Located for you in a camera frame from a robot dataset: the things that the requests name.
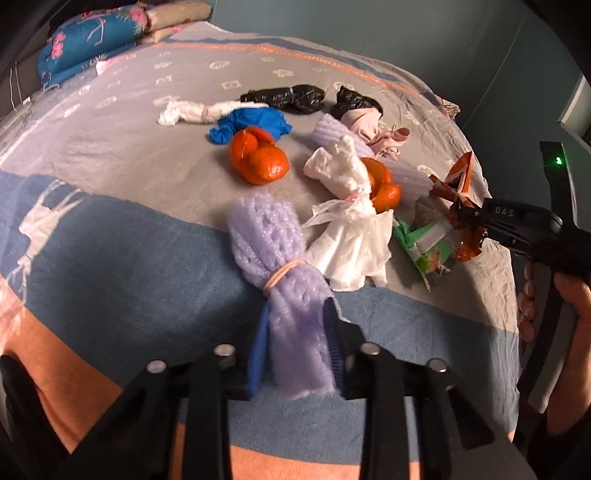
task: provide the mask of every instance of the metal screw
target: metal screw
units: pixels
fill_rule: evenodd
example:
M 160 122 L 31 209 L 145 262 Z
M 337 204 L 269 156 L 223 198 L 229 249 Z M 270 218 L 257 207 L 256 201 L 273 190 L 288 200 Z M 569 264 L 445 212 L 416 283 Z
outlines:
M 146 370 L 151 374 L 161 374 L 166 370 L 166 363 L 162 360 L 152 360 L 146 367 Z
M 446 363 L 441 360 L 440 358 L 431 358 L 428 362 L 427 362 L 427 366 L 433 370 L 434 372 L 437 372 L 439 374 L 442 374 L 444 371 L 447 370 L 447 365 Z
M 236 348 L 228 343 L 222 343 L 213 349 L 213 353 L 222 357 L 232 356 L 236 353 Z
M 379 347 L 375 343 L 365 342 L 361 345 L 361 352 L 365 355 L 377 355 L 379 354 Z

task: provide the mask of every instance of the rubber band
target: rubber band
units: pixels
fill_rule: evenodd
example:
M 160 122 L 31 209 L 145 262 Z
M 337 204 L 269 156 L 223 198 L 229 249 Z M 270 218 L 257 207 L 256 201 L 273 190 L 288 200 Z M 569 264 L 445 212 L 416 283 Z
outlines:
M 289 270 L 304 263 L 306 263 L 305 260 L 296 258 L 295 260 L 287 262 L 285 265 L 276 270 L 276 272 L 269 277 L 269 280 L 267 280 L 267 283 L 265 283 L 265 286 L 262 288 L 262 292 L 265 294 L 265 297 L 269 296 L 273 287 L 277 285 L 283 277 L 285 277 L 285 274 L 289 272 Z

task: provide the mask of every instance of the blue plastic bag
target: blue plastic bag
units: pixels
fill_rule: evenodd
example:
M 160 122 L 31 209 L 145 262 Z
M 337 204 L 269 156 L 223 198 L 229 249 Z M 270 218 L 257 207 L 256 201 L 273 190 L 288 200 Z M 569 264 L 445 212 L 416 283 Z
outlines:
M 239 108 L 217 121 L 218 128 L 209 131 L 209 138 L 216 145 L 227 144 L 235 133 L 246 127 L 260 127 L 268 131 L 275 140 L 291 132 L 291 125 L 283 113 L 271 107 Z

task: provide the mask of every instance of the orange stripe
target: orange stripe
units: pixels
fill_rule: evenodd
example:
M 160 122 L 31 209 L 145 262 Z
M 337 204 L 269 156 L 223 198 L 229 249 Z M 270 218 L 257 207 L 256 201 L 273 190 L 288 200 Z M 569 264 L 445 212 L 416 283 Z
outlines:
M 365 73 L 362 70 L 356 69 L 350 65 L 346 65 L 343 63 L 339 63 L 334 60 L 329 60 L 324 57 L 318 57 L 315 55 L 309 55 L 307 53 L 302 53 L 299 51 L 294 50 L 287 50 L 286 48 L 279 48 L 279 47 L 271 47 L 269 45 L 213 45 L 213 44 L 205 44 L 205 43 L 184 43 L 184 42 L 175 42 L 175 43 L 156 43 L 152 45 L 150 48 L 199 48 L 202 50 L 258 50 L 263 53 L 277 53 L 279 55 L 285 55 L 289 57 L 296 57 L 302 60 L 311 60 L 316 61 L 319 63 L 323 63 L 330 67 L 334 67 L 336 69 L 343 70 L 348 72 L 352 75 L 356 75 L 357 77 L 361 77 L 364 80 L 367 80 L 372 83 L 376 83 L 380 85 L 382 88 L 390 89 L 390 90 L 400 90 L 401 92 L 410 93 L 421 100 L 428 102 L 429 105 L 434 106 L 431 102 L 429 102 L 421 93 L 416 91 L 413 88 L 410 88 L 406 85 L 401 85 L 399 83 L 389 82 L 387 80 L 382 80 L 377 78 L 375 75 L 370 73 Z M 442 106 L 437 107 L 437 110 L 442 113 L 444 116 L 447 117 Z
M 19 298 L 0 277 L 0 325 L 14 320 Z M 11 306 L 3 312 L 5 306 Z M 120 395 L 122 389 L 63 343 L 25 307 L 21 328 L 7 343 L 5 352 L 18 358 L 37 386 L 41 404 L 58 437 L 69 451 Z M 180 478 L 184 425 L 178 425 L 171 473 Z M 419 465 L 410 465 L 412 480 L 418 480 Z M 332 465 L 284 459 L 241 447 L 232 447 L 232 469 L 236 480 L 353 480 L 357 465 Z

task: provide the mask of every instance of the human hand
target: human hand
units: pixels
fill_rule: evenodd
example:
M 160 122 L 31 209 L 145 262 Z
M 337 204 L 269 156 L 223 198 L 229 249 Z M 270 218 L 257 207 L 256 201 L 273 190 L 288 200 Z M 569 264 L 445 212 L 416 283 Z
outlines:
M 517 298 L 521 312 L 519 334 L 526 342 L 535 337 L 533 275 L 533 265 L 528 263 L 525 266 L 527 282 Z M 548 432 L 560 434 L 574 426 L 591 406 L 591 290 L 581 278 L 562 273 L 554 276 L 554 285 L 563 300 L 571 303 L 579 314 L 569 354 L 548 402 Z

